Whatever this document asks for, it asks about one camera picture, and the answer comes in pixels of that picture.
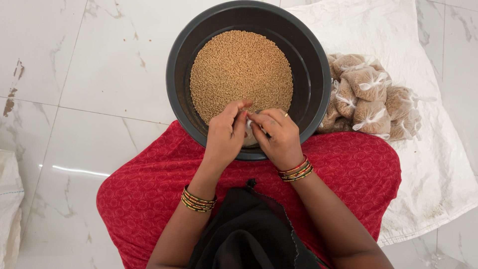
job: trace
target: black cloth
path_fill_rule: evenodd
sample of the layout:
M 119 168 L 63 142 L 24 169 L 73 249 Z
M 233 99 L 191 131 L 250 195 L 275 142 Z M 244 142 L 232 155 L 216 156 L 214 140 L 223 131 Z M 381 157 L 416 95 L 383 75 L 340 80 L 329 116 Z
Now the black cloth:
M 255 180 L 231 188 L 189 260 L 189 269 L 320 269 L 284 207 L 256 192 Z

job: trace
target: woman's left hand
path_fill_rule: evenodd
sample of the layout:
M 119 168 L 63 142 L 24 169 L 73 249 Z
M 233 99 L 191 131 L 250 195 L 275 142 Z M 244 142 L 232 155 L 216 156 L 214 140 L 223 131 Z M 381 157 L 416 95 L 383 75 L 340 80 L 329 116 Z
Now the woman's left hand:
M 222 172 L 237 157 L 246 131 L 247 111 L 241 109 L 251 105 L 251 100 L 233 101 L 221 114 L 211 119 L 203 162 Z

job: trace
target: woman's right hand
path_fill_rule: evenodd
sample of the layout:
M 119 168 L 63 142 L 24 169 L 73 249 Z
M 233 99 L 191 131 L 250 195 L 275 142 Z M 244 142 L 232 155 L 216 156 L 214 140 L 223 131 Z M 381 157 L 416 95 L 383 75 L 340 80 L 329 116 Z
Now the woman's right hand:
M 291 170 L 304 161 L 299 127 L 290 117 L 285 117 L 283 110 L 273 108 L 262 110 L 259 114 L 249 112 L 248 117 L 253 121 L 252 133 L 257 142 L 278 170 Z M 260 125 L 270 138 L 264 134 Z

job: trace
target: hand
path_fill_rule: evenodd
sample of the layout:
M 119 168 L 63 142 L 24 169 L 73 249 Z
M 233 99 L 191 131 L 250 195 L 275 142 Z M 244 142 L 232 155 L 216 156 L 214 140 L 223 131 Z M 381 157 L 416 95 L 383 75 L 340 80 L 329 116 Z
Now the hand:
M 284 117 L 281 109 L 266 109 L 259 114 L 248 113 L 253 122 L 250 124 L 252 133 L 259 142 L 262 151 L 267 155 L 277 169 L 286 171 L 293 169 L 304 161 L 300 147 L 299 127 L 290 117 Z M 271 136 L 268 138 L 261 130 Z
M 251 105 L 251 100 L 233 101 L 211 119 L 203 162 L 224 170 L 237 157 L 246 132 L 247 111 L 240 110 Z

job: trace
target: marble floor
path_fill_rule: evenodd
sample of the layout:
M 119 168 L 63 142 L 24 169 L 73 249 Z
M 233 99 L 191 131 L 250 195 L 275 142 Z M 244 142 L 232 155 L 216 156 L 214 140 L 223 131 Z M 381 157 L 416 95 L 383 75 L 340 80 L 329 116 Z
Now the marble floor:
M 96 192 L 175 119 L 164 81 L 169 49 L 194 16 L 223 1 L 2 3 L 0 148 L 16 152 L 25 189 L 17 269 L 122 268 Z M 420 42 L 478 175 L 478 126 L 470 124 L 478 112 L 478 1 L 417 0 L 417 12 Z M 474 209 L 383 250 L 397 269 L 431 268 L 434 253 L 478 268 L 477 226 Z

